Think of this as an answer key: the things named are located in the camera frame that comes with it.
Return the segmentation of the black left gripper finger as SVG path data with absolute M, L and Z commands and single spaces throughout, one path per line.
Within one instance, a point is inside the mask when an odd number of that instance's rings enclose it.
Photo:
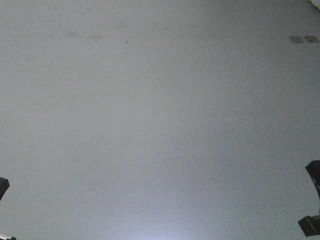
M 2 200 L 4 194 L 10 187 L 10 182 L 8 179 L 0 177 L 0 200 Z

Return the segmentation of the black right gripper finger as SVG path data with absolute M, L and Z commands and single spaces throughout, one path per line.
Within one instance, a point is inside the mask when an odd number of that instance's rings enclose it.
M 298 224 L 306 237 L 320 234 L 320 216 L 305 216 L 298 221 Z
M 306 171 L 311 177 L 318 196 L 320 196 L 320 161 L 313 160 L 306 167 Z

